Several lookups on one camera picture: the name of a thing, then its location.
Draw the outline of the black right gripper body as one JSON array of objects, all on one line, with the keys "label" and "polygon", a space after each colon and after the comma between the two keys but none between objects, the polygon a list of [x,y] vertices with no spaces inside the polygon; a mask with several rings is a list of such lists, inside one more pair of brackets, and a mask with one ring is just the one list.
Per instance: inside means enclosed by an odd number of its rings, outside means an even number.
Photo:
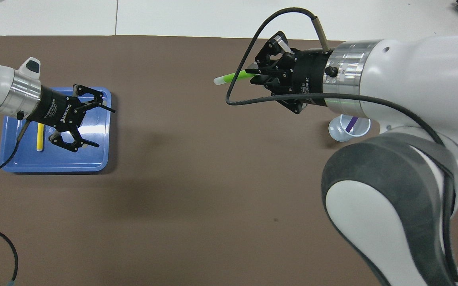
[{"label": "black right gripper body", "polygon": [[325,67],[331,51],[324,53],[322,49],[298,50],[295,53],[293,67],[293,93],[322,93]]}]

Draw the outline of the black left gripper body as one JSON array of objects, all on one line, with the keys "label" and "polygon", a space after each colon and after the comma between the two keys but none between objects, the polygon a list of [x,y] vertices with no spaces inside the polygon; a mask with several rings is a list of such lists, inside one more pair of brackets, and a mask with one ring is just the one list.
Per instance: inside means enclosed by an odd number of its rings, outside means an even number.
[{"label": "black left gripper body", "polygon": [[74,96],[66,96],[42,85],[39,102],[27,116],[27,120],[42,123],[58,131],[71,131],[81,125],[84,113],[74,111],[84,105],[85,103]]}]

